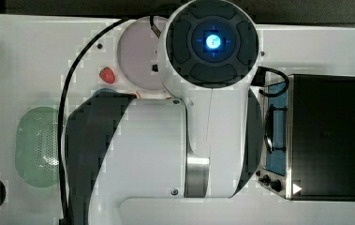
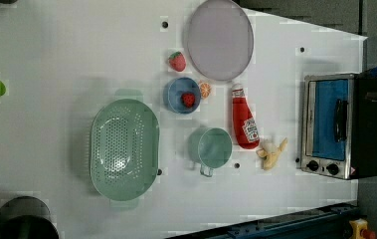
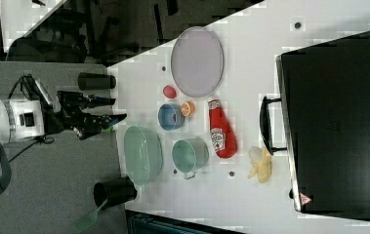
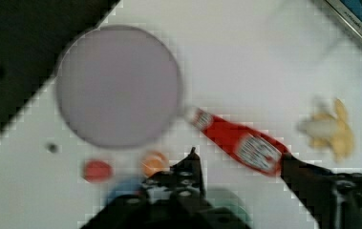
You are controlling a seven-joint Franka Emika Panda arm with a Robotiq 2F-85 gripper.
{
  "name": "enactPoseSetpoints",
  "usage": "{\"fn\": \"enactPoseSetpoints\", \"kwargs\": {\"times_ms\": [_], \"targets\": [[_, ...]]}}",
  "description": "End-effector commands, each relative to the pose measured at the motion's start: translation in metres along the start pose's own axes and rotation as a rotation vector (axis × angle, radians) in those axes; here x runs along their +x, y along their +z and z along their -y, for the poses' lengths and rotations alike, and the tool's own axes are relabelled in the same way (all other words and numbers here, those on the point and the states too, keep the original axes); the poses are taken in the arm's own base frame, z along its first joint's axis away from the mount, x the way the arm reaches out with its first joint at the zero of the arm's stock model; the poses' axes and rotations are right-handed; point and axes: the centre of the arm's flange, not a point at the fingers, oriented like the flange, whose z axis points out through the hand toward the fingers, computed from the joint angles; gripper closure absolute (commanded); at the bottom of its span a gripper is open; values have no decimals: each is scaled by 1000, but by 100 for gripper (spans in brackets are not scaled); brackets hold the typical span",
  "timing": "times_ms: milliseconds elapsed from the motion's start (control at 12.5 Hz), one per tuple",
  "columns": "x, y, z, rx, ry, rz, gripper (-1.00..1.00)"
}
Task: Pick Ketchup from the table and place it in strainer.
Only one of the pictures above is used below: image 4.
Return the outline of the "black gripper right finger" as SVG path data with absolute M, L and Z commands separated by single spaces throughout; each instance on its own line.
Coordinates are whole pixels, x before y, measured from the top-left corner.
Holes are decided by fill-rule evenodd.
M 362 229 L 362 173 L 335 173 L 284 155 L 281 178 L 320 229 Z

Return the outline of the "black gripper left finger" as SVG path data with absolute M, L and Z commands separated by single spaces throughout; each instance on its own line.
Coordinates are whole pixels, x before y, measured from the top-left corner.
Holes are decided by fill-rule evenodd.
M 173 194 L 183 190 L 205 197 L 202 164 L 195 147 L 168 171 L 157 172 L 142 182 L 142 193 L 151 203 L 169 200 Z

